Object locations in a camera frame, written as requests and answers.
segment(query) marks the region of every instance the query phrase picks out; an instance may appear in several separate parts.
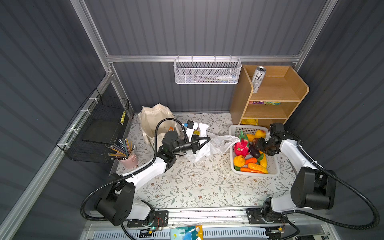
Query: plastic bag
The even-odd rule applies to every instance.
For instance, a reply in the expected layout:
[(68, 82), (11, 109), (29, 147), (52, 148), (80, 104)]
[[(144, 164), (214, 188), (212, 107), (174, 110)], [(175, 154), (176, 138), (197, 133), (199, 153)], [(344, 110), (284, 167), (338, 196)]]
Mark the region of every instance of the plastic bag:
[(201, 137), (210, 137), (211, 140), (204, 145), (196, 154), (188, 151), (185, 157), (191, 162), (198, 162), (201, 159), (208, 159), (214, 154), (226, 153), (235, 143), (240, 142), (240, 139), (232, 135), (218, 136), (216, 134), (206, 132), (200, 129)]
[[(153, 106), (152, 108), (143, 107), (141, 112), (138, 114), (141, 131), (143, 133), (144, 141), (148, 145), (154, 146), (155, 143), (155, 129), (157, 124), (164, 118), (175, 118), (168, 107), (161, 105), (160, 103)], [(172, 127), (176, 130), (180, 136), (180, 129), (178, 123), (172, 120), (168, 120), (160, 124), (157, 130), (157, 150), (163, 144), (161, 141), (164, 138), (166, 132)]]

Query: can lid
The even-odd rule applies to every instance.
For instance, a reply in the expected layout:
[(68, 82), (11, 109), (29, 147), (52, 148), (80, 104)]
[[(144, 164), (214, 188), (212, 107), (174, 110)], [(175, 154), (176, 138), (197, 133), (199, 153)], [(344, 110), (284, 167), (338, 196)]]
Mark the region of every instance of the can lid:
[(258, 66), (256, 69), (260, 72), (266, 72), (266, 68), (263, 66)]

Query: floral tablecloth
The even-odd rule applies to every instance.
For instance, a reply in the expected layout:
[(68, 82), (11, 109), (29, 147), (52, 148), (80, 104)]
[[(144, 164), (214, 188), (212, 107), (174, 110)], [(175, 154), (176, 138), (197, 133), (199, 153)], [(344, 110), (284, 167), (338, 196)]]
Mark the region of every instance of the floral tablecloth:
[[(175, 114), (181, 122), (193, 120), (208, 124), (209, 132), (226, 135), (232, 125), (231, 116), (225, 114)], [(145, 144), (137, 115), (134, 116), (128, 139), (137, 147), (139, 165), (153, 158), (151, 146)], [(142, 199), (157, 208), (237, 207), (262, 205), (267, 197), (289, 194), (295, 173), (284, 154), (279, 154), (280, 175), (277, 177), (250, 177), (235, 174), (230, 168), (229, 151), (216, 154), (197, 163), (177, 157), (167, 172), (152, 179), (137, 191)], [(119, 164), (116, 173), (125, 169)]]

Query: black wire basket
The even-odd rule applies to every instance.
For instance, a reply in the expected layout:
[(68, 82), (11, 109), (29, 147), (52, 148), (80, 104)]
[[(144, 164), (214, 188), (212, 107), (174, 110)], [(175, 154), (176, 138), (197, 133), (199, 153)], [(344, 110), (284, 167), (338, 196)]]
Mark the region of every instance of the black wire basket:
[(70, 131), (65, 144), (56, 143), (75, 161), (108, 163), (111, 147), (122, 139), (128, 123), (127, 99), (99, 95), (90, 105), (78, 124)]

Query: wooden shelf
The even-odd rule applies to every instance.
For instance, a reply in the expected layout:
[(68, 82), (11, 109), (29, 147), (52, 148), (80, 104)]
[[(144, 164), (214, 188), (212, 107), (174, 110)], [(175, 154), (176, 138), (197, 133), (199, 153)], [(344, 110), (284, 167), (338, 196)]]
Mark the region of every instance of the wooden shelf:
[(288, 85), (285, 78), (264, 77), (259, 90), (251, 95), (250, 101), (300, 102), (300, 98)]
[[(253, 93), (252, 75), (257, 66), (244, 65), (230, 108), (233, 124), (258, 119), (260, 126), (285, 123), (309, 92), (309, 87), (291, 66), (265, 66), (266, 75)], [(248, 104), (250, 101), (281, 102), (279, 105)]]
[(249, 104), (243, 118), (286, 119), (287, 115), (280, 105)]

